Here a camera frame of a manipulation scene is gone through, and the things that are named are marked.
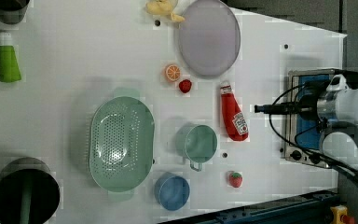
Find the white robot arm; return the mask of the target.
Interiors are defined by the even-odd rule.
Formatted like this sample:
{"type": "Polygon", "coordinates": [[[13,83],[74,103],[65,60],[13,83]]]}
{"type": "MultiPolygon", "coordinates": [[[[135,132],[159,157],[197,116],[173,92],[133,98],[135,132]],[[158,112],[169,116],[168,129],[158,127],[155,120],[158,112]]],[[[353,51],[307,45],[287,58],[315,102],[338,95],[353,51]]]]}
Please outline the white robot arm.
{"type": "Polygon", "coordinates": [[[288,89],[255,113],[282,115],[285,158],[334,169],[358,184],[358,79],[321,71],[291,74],[288,89]]]}

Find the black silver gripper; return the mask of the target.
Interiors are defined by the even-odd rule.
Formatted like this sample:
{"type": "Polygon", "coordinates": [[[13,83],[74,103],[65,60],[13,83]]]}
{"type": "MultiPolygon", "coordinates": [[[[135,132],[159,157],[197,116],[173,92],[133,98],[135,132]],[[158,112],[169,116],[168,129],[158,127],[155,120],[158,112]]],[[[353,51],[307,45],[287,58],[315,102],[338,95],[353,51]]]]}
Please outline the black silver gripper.
{"type": "Polygon", "coordinates": [[[255,113],[269,115],[297,114],[305,120],[317,120],[317,102],[328,85],[327,81],[306,81],[301,90],[304,94],[299,98],[298,106],[293,104],[255,105],[255,113]]]}

